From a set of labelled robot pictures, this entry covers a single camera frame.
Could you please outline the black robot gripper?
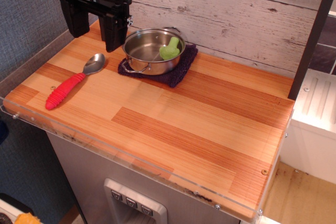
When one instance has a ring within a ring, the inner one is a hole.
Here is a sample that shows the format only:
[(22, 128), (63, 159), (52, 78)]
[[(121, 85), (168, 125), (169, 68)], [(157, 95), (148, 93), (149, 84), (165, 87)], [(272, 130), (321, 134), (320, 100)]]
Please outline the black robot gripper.
[[(131, 25), (129, 6), (131, 0), (89, 0), (109, 7), (120, 6), (121, 14), (106, 14), (99, 17), (101, 38), (106, 43), (106, 51), (113, 52), (125, 42), (128, 26)], [(81, 8), (77, 0), (60, 0), (61, 9), (69, 32), (78, 38), (89, 31), (88, 12)]]

